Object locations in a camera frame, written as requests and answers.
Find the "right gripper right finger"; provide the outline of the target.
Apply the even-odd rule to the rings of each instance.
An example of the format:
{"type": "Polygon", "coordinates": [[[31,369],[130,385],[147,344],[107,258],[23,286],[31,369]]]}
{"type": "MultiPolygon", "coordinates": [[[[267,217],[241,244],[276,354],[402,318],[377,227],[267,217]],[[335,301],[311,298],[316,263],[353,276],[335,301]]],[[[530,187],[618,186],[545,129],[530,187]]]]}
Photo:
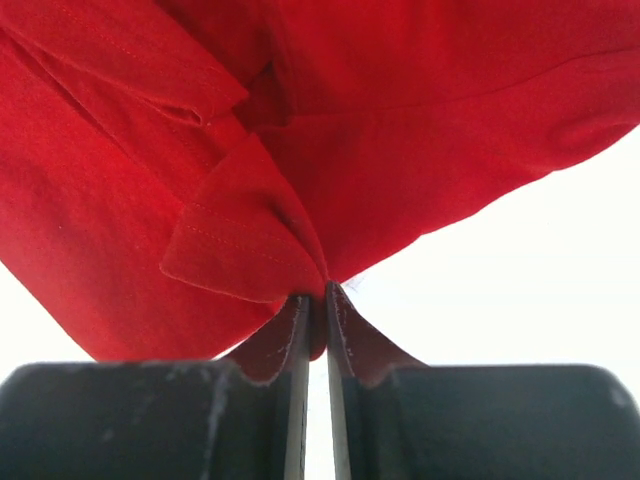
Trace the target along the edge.
{"type": "Polygon", "coordinates": [[[593,365],[431,367],[326,289],[339,479],[592,479],[639,475],[639,409],[593,365]]]}

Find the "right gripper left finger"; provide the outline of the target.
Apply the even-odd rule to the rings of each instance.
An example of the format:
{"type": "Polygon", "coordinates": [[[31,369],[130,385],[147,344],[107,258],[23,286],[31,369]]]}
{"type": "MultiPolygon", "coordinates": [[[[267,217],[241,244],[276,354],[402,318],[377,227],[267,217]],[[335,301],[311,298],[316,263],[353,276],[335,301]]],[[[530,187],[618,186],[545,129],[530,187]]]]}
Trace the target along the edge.
{"type": "Polygon", "coordinates": [[[1,386],[5,479],[300,479],[310,302],[218,360],[34,363],[1,386]]]}

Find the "red t-shirt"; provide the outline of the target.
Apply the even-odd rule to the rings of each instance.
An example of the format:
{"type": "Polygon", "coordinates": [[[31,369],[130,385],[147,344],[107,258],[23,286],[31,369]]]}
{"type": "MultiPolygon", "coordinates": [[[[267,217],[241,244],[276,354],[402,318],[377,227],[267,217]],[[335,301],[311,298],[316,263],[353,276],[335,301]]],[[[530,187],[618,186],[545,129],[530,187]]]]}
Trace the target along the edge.
{"type": "Polygon", "coordinates": [[[638,123],[635,1],[5,1],[1,260],[97,360],[211,358],[638,123]]]}

